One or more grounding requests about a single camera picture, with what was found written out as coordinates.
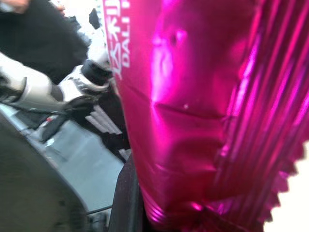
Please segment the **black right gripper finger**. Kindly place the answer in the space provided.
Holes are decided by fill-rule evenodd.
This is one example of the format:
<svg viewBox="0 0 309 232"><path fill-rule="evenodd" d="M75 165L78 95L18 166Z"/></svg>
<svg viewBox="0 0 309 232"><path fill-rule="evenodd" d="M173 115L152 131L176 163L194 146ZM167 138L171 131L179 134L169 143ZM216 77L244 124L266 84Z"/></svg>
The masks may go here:
<svg viewBox="0 0 309 232"><path fill-rule="evenodd" d="M117 178L108 231L147 231L147 218L132 156Z"/></svg>

